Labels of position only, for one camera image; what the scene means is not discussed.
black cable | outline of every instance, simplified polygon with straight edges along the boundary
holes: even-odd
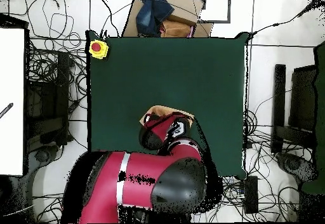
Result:
[[[26,0],[25,0],[25,4],[26,4],[26,11],[25,11],[24,14],[10,13],[10,9],[9,9],[10,2],[8,0],[8,13],[7,12],[1,12],[1,14],[9,14],[9,15],[16,15],[16,16],[25,16],[27,14],[27,10],[28,10],[27,1]]]
[[[292,19],[288,20],[287,22],[280,22],[280,23],[273,23],[272,25],[269,25],[269,26],[266,26],[260,30],[257,30],[255,31],[254,33],[251,34],[251,37],[254,37],[254,35],[258,34],[259,32],[267,29],[267,28],[270,28],[270,27],[276,27],[276,26],[279,26],[279,25],[283,25],[283,24],[287,24],[289,22],[292,22],[296,17],[298,16],[298,14],[296,16],[294,16]]]
[[[53,197],[53,196],[57,196],[57,195],[61,195],[63,193],[59,193],[59,194],[46,194],[46,195],[42,195],[42,196],[33,196],[33,199],[40,199],[40,198],[49,198],[49,197]]]
[[[70,134],[70,136],[72,136],[72,134],[70,133],[70,130],[68,129],[68,132]],[[72,136],[73,137],[73,136]],[[74,137],[73,137],[74,141],[76,141],[78,144],[80,144]],[[83,145],[83,144],[80,144],[80,146],[84,147],[86,150],[87,148]]]
[[[111,10],[110,10],[110,7],[109,7],[109,5],[104,1],[104,0],[102,0],[102,2],[106,5],[106,7],[109,9],[109,17],[110,17],[110,23],[112,24],[112,26],[115,28],[115,30],[116,30],[116,33],[117,33],[117,37],[119,37],[119,31],[118,31],[118,29],[116,28],[116,26],[113,24],[113,21],[112,21],[112,12],[111,12]]]
[[[69,121],[82,121],[80,119],[69,119]]]
[[[294,187],[290,187],[290,186],[288,186],[288,187],[284,187],[284,188],[280,189],[279,194],[278,194],[278,196],[277,196],[277,200],[278,200],[278,203],[279,203],[279,204],[281,203],[281,202],[280,202],[280,194],[281,194],[281,192],[282,192],[283,190],[286,190],[287,188],[290,188],[290,189],[296,190],[298,193],[300,193],[298,189],[296,189],[296,188],[294,188]],[[281,205],[279,205],[279,208],[280,208],[280,213],[281,213],[282,217],[284,218],[284,220],[285,220],[286,222],[289,222],[289,220],[287,220],[286,217],[283,215],[283,211],[282,211],[282,209],[281,209]]]

wire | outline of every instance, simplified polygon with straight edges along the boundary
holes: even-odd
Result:
[[[10,213],[10,214],[4,215],[4,216],[11,216],[11,215],[14,215],[14,214],[20,213],[20,212],[22,212],[22,211],[25,211],[25,210],[27,210],[27,209],[32,208],[33,206],[34,206],[34,205],[31,205],[31,206],[29,206],[29,207],[27,207],[27,208],[23,208],[23,209],[21,209],[21,210],[18,210],[18,211],[16,211],[16,212],[13,212],[13,213]]]
[[[59,193],[59,194],[46,194],[46,195],[42,195],[42,196],[33,196],[33,199],[44,199],[44,198],[52,198],[54,196],[54,198],[62,198],[62,197],[58,197],[58,195],[62,195],[63,193]]]
[[[70,130],[68,130],[68,132],[69,132],[69,134],[72,136],[72,134],[70,133]],[[73,137],[73,136],[72,136]],[[78,144],[80,144],[74,137],[73,137],[73,139],[74,139],[74,141],[76,141]],[[84,145],[82,145],[82,144],[80,144],[80,146],[82,146],[82,147],[84,147],[86,150],[87,150],[87,148],[84,146]]]
[[[267,28],[270,28],[270,27],[276,27],[276,26],[279,26],[279,25],[283,25],[283,24],[287,24],[289,22],[292,22],[296,17],[298,16],[298,14],[296,16],[294,16],[292,19],[288,20],[287,22],[280,22],[280,23],[273,23],[272,25],[269,25],[269,26],[266,26],[260,30],[257,30],[255,31],[254,33],[251,34],[251,37],[253,37],[254,35],[258,34],[259,32],[267,29]]]
[[[106,5],[106,7],[109,9],[110,23],[111,23],[112,26],[115,28],[116,33],[117,33],[117,37],[119,37],[119,31],[118,31],[118,29],[116,28],[116,26],[113,24],[113,21],[112,21],[112,12],[111,12],[111,10],[110,10],[110,7],[109,7],[109,5],[108,5],[104,0],[102,0],[102,1],[103,1],[103,3]]]
[[[61,208],[54,208],[54,205],[59,204]],[[38,214],[38,216],[36,217],[36,222],[40,223],[42,217],[45,215],[45,213],[51,212],[52,215],[55,217],[56,222],[59,224],[59,219],[57,217],[57,215],[54,213],[55,210],[59,210],[60,212],[62,212],[62,203],[61,200],[59,198],[55,198],[55,200],[49,204],[48,206],[46,206],[44,208],[44,210]]]
[[[298,193],[299,193],[299,190],[298,189],[296,189],[296,188],[294,188],[294,187],[290,187],[290,186],[288,186],[288,187],[284,187],[284,188],[282,188],[280,191],[279,191],[279,194],[278,194],[278,196],[277,196],[277,199],[278,199],[278,203],[280,204],[281,202],[280,202],[280,194],[281,194],[281,192],[283,191],[283,190],[286,190],[287,188],[290,188],[290,189],[292,189],[292,190],[296,190]],[[283,216],[283,218],[284,218],[284,220],[286,221],[286,222],[290,222],[290,220],[287,220],[287,218],[283,215],[283,211],[282,211],[282,207],[281,207],[281,205],[279,205],[279,208],[280,208],[280,213],[281,213],[281,215]]]
[[[69,121],[82,121],[80,119],[69,119]]]

red robot arm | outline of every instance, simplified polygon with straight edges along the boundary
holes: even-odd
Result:
[[[193,212],[205,198],[206,173],[199,146],[187,138],[187,122],[184,116],[173,114],[152,116],[145,123],[140,141],[144,147],[159,149],[160,155],[138,152],[82,155],[63,196],[61,222],[118,223],[118,205],[163,213]]]

green mat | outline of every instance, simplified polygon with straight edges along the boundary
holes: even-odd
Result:
[[[87,32],[88,41],[99,39]],[[155,37],[106,38],[107,61],[90,58],[92,150],[155,154],[139,144],[139,120],[153,105],[194,114],[221,176],[242,170],[245,41]],[[201,144],[196,125],[192,137]]]

cardboard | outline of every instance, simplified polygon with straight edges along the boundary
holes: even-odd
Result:
[[[209,37],[211,35],[213,23],[198,23],[192,37]]]
[[[129,17],[126,21],[122,37],[138,37],[138,29],[136,27],[136,16],[143,6],[141,0],[133,0],[131,9],[129,11]]]
[[[195,15],[195,12],[197,11],[197,16],[199,16],[203,2],[200,0],[167,0],[170,4],[174,4],[175,6],[172,6],[175,10],[172,13],[171,16],[168,17],[168,20],[171,20],[172,22],[180,22],[187,24],[189,26],[196,26],[197,28],[202,27],[200,24],[197,23],[197,17]],[[143,6],[143,3],[141,0],[133,0],[131,9],[129,11],[129,17],[128,20],[126,21],[126,25],[124,27],[122,37],[138,37],[138,29],[136,27],[136,16],[139,13]],[[212,28],[212,23],[204,23],[204,28],[207,30],[208,33],[211,33],[211,29],[209,29],[209,25],[211,25]],[[204,33],[200,33],[200,29],[196,33],[195,37],[208,37],[207,33],[202,29]]]
[[[195,26],[203,7],[201,0],[167,0],[175,9],[168,17],[172,22],[180,22]]]
[[[140,119],[140,123],[142,125],[144,125],[143,120],[145,119],[146,114],[155,113],[158,116],[162,116],[162,115],[169,115],[173,112],[181,112],[181,113],[188,115],[194,119],[194,115],[187,113],[185,111],[178,110],[178,109],[172,109],[170,107],[164,107],[163,105],[154,105],[153,107],[149,108],[149,110],[142,116],[142,118]],[[188,119],[188,121],[189,121],[190,127],[191,127],[193,121],[191,119]]]

